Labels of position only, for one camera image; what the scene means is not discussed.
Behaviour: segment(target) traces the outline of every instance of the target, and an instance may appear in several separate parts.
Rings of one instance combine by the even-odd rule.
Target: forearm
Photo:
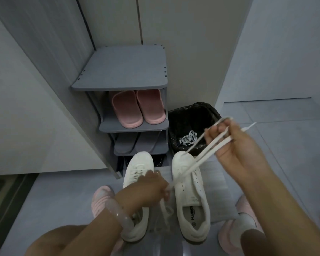
[[[132,215],[138,205],[128,192],[118,193],[115,200],[124,212]],[[104,209],[68,246],[60,256],[108,256],[114,248],[122,227],[107,209]]]
[[[320,231],[272,172],[240,184],[278,255],[320,255]]]

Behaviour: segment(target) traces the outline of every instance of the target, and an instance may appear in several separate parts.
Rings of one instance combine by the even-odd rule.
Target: doormat
[[[0,248],[38,173],[0,176]]]

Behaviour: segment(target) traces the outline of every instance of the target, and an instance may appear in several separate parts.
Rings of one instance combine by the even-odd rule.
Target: pink sneaker
[[[109,199],[115,196],[115,193],[112,189],[110,189],[108,186],[102,186],[98,188],[98,190],[95,191],[94,196],[92,197],[91,202],[91,210],[94,217],[97,217],[99,213],[102,212],[104,209],[105,202]],[[119,240],[116,242],[112,254],[119,251],[123,247],[123,240],[120,237]]]
[[[242,195],[239,198],[239,200],[236,203],[236,208],[238,213],[246,213],[250,215],[255,221],[256,227],[260,230],[262,229],[245,195]],[[226,221],[218,233],[219,244],[222,247],[222,249],[228,254],[233,254],[240,251],[240,249],[233,246],[230,241],[230,230],[234,222],[235,220]]]

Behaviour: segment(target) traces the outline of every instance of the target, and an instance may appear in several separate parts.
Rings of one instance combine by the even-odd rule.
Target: white sneaker
[[[173,179],[178,178],[194,162],[192,155],[177,152],[172,160]],[[211,222],[199,167],[177,183],[174,190],[179,225],[184,238],[195,243],[203,242],[209,233]]]
[[[123,181],[123,188],[137,181],[141,175],[147,171],[154,171],[152,156],[147,152],[139,152],[130,160],[126,175]],[[149,208],[143,207],[132,217],[135,224],[133,230],[129,233],[122,233],[121,236],[126,242],[136,242],[141,240],[147,231]]]

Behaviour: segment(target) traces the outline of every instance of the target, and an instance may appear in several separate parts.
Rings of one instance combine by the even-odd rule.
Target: shoe tongue
[[[183,192],[183,206],[201,206],[201,198],[197,193],[193,181],[193,174],[185,179],[185,191]]]

